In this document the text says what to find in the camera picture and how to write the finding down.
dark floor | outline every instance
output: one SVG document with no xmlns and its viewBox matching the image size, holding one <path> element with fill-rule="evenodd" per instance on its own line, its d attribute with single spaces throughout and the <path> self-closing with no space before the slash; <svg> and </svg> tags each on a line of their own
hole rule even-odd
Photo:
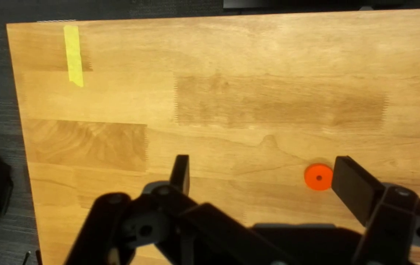
<svg viewBox="0 0 420 265">
<path fill-rule="evenodd" d="M 5 23 L 49 19 L 123 19 L 223 14 L 223 0 L 9 0 L 0 1 L 0 156 L 14 168 L 15 190 L 0 221 L 0 265 L 21 265 L 37 249 L 15 82 Z"/>
</svg>

wooden board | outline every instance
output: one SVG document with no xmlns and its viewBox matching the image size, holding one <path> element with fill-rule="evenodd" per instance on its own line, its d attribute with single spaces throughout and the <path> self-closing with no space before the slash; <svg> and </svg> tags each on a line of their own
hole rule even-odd
<svg viewBox="0 0 420 265">
<path fill-rule="evenodd" d="M 79 25 L 85 87 L 68 78 Z M 192 157 L 192 196 L 244 224 L 360 229 L 304 169 L 350 154 L 420 194 L 420 10 L 8 25 L 46 265 L 102 193 Z M 163 263 L 152 249 L 138 263 Z"/>
</svg>

yellow tape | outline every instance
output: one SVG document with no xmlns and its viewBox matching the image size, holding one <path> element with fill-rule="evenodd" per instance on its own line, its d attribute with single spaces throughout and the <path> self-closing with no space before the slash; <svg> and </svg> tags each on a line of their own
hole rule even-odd
<svg viewBox="0 0 420 265">
<path fill-rule="evenodd" d="M 65 53 L 68 66 L 68 79 L 79 87 L 83 87 L 83 67 L 80 51 L 80 31 L 77 25 L 64 26 Z"/>
</svg>

orange clamp pad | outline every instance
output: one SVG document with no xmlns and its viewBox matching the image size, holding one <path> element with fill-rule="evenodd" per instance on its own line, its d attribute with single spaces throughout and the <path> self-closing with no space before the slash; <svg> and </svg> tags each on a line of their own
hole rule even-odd
<svg viewBox="0 0 420 265">
<path fill-rule="evenodd" d="M 310 165 L 304 172 L 307 185 L 313 190 L 329 190 L 332 185 L 334 171 L 323 163 Z"/>
</svg>

wooden surface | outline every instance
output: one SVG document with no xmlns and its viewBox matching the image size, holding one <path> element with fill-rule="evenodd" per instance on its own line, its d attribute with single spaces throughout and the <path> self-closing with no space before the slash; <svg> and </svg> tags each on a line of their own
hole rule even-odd
<svg viewBox="0 0 420 265">
<path fill-rule="evenodd" d="M 46 265 L 63 263 L 92 201 L 139 196 L 192 157 L 192 196 L 244 224 L 362 231 L 304 169 L 350 154 L 420 194 L 420 10 L 9 25 Z M 166 263 L 145 249 L 136 263 Z"/>
</svg>

